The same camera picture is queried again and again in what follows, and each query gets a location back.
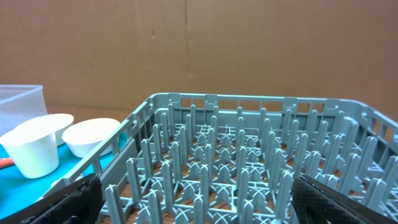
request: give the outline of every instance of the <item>brown cardboard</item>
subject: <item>brown cardboard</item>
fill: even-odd
[[[0,83],[133,110],[162,91],[352,98],[397,120],[398,2],[0,0]]]

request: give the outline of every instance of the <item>teal table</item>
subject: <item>teal table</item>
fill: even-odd
[[[126,136],[121,135],[119,147],[126,143]],[[64,176],[80,158],[72,154],[66,144],[58,147],[60,158],[59,166],[51,174],[38,179],[25,178],[16,166],[0,169],[0,219],[7,217],[23,208],[32,205],[40,198],[51,184]],[[0,145],[0,158],[8,157],[6,150]],[[102,167],[105,167],[113,158],[112,153],[100,157]],[[92,166],[89,166],[83,175],[93,173]]]

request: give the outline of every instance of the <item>white cup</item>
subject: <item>white cup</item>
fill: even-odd
[[[58,167],[57,144],[50,131],[14,129],[0,138],[0,144],[27,178],[43,177]]]
[[[62,134],[73,155],[83,158],[102,140],[111,135],[120,125],[120,122],[111,118],[96,118],[82,121],[70,126]],[[110,153],[112,145],[106,148],[101,156]]]
[[[30,119],[18,125],[15,129],[19,128],[45,128],[50,132],[55,133],[55,140],[57,146],[65,143],[62,140],[63,132],[73,125],[74,117],[70,114],[48,114]]]

